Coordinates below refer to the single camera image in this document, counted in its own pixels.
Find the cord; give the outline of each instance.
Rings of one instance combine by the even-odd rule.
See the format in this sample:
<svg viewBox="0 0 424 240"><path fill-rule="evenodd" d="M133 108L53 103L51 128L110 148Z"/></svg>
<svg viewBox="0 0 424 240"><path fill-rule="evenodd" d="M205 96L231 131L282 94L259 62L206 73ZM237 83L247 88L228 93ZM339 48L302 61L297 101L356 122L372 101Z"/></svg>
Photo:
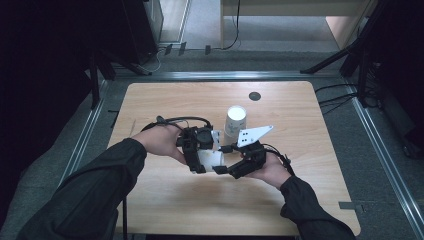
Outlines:
<svg viewBox="0 0 424 240"><path fill-rule="evenodd" d="M228 49L232 48L234 46L234 44L237 42L238 37L239 37L239 18L240 18L240 0L238 1L238 4L237 4L237 24L236 24L236 30L237 30L237 32L236 32L236 38L234 39L234 42L230 46L225 47L225 48L222 48L222 49L221 48L218 48L218 49L228 50Z"/></svg>
<svg viewBox="0 0 424 240"><path fill-rule="evenodd" d="M158 65L155 69L153 69L153 70L149 70L149 69L147 69L147 68L142 67L142 65L146 64L146 63L147 63L147 62L151 59L151 57L150 57L148 60L146 60L143 64L141 64L141 65L136 65L136 67L137 67L137 68L139 68L139 69L141 69L141 70L144 70L144 71L146 71L146 72L151 72L151 73L158 71L158 70L160 69L160 67L162 66L162 63L161 63L161 61L160 61L160 59L159 59L159 53L160 53L160 52L163 52L164 50L165 50L165 48L164 48L164 49L162 49L162 50L159 50L159 51L155 54L155 55L156 55L156 60L157 60L157 62L159 63L159 65Z"/></svg>

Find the floor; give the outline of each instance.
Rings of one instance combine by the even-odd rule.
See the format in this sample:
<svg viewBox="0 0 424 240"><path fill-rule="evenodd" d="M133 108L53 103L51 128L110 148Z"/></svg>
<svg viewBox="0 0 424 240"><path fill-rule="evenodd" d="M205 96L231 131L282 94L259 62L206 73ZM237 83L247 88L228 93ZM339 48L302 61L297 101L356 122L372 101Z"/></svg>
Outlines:
<svg viewBox="0 0 424 240"><path fill-rule="evenodd" d="M161 0L164 15L163 36L173 32L173 38L163 37L163 45L186 49L205 49L221 46L220 1ZM240 16L224 18L224 46L241 51L338 51L325 17Z"/></svg>

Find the metal frame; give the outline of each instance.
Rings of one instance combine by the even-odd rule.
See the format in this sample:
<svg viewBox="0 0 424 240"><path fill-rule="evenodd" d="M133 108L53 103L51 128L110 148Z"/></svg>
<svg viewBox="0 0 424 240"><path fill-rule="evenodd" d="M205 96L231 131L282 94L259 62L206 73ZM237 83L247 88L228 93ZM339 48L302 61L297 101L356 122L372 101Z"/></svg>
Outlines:
<svg viewBox="0 0 424 240"><path fill-rule="evenodd" d="M319 78L339 78L338 71L320 71L313 75L300 74L298 71L226 71L226 72L166 72L157 73L152 76L134 76L133 73L121 73L120 79L133 79L135 82L186 82L186 81L242 81L242 80L255 80L255 81L281 81L282 79L288 80L301 80L301 79L319 79ZM345 79L346 83L351 83L349 79ZM109 88L107 81L103 80L100 94L105 96ZM347 92L354 93L354 87L347 87ZM424 239L424 219L421 210L412 196L408 186L402 178L395 162L393 161L389 151L387 150L383 139L381 138L374 122L368 112L364 109L358 99L353 99L353 106L370 138L371 143L378 155L381 165L391 183L396 196L405 212L405 215L418 239ZM103 99L90 113L87 122L82 130L81 136L75 146L72 156L68 165L63 173L60 183L76 171L79 167L81 157L85 151L87 142L91 136L94 125L97 122L98 116L103 106Z"/></svg>

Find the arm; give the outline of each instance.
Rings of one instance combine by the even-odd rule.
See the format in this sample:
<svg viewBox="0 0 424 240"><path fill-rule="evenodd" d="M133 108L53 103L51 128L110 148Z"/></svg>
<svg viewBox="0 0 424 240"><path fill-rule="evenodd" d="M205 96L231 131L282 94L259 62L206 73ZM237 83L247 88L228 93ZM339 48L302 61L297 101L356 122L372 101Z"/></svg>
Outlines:
<svg viewBox="0 0 424 240"><path fill-rule="evenodd" d="M312 187L300 178L291 176L276 155L267 153L263 168L247 177L261 179L281 191L286 203L280 215L296 223L302 239L355 239L346 224L319 205Z"/></svg>
<svg viewBox="0 0 424 240"><path fill-rule="evenodd" d="M147 152L185 163L179 129L156 126L110 147L69 176L25 224L17 239L99 239L133 189Z"/></svg>

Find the small circle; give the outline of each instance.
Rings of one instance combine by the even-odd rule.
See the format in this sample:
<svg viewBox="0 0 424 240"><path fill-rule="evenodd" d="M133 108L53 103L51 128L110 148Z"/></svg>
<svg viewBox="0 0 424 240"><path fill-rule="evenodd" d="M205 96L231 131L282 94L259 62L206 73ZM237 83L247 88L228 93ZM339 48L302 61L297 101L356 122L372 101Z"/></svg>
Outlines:
<svg viewBox="0 0 424 240"><path fill-rule="evenodd" d="M252 100L252 101L258 101L259 99L261 99L261 94L260 94L260 93L258 93L258 92L251 92L251 93L249 94L249 98L250 98L250 100Z"/></svg>

